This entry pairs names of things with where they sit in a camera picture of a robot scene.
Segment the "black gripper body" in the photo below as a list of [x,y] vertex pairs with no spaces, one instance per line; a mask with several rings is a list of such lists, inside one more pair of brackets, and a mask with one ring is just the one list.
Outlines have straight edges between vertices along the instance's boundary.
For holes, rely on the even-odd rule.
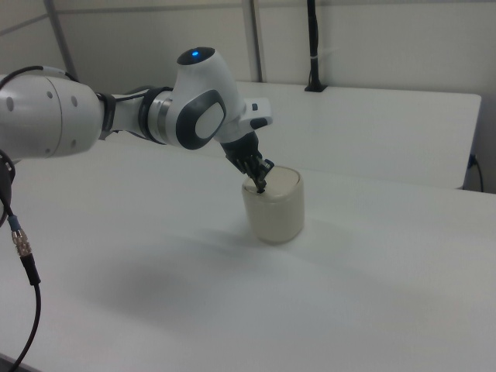
[[261,175],[262,155],[258,149],[259,140],[255,132],[242,136],[238,140],[222,143],[228,161],[242,174]]

